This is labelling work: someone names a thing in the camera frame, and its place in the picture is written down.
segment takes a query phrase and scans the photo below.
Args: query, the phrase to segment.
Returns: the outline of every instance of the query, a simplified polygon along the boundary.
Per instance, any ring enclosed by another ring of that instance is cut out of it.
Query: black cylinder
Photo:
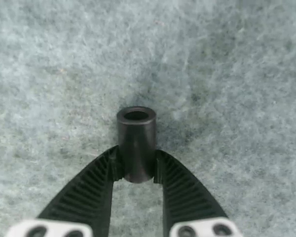
[[[117,114],[119,154],[124,178],[142,183],[153,177],[156,146],[156,113],[146,107],[128,107]]]

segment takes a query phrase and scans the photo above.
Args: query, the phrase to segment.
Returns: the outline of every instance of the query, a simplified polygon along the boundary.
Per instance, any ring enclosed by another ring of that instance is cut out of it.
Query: white metal plate
[[[231,234],[215,234],[214,226],[216,225],[228,227],[231,230]],[[179,229],[183,226],[191,227],[195,231],[195,237],[243,237],[237,226],[229,219],[223,217],[176,223],[170,230],[170,237],[179,237]]]
[[[45,219],[22,221],[12,226],[5,237],[27,237],[28,233],[38,226],[46,228],[44,237],[65,237],[72,231],[80,231],[83,237],[93,237],[92,230],[88,225]]]

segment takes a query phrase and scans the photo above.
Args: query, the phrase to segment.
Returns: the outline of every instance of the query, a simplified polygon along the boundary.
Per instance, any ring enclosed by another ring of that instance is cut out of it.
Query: carpet surface
[[[132,105],[244,236],[296,237],[296,0],[0,0],[0,237]],[[114,185],[110,237],[161,216],[160,186]]]

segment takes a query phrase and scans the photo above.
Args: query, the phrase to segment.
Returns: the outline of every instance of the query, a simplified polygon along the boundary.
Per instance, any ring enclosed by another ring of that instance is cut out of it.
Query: hollow cylinder
[[[146,107],[128,107],[117,114],[119,155],[124,178],[142,183],[153,177],[156,146],[156,113]]]

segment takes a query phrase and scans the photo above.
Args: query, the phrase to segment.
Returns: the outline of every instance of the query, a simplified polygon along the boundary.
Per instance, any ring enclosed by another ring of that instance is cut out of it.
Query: gray carpet
[[[296,237],[296,0],[0,0],[0,236],[130,105],[246,237]],[[160,186],[114,186],[111,237],[161,237],[161,215]]]

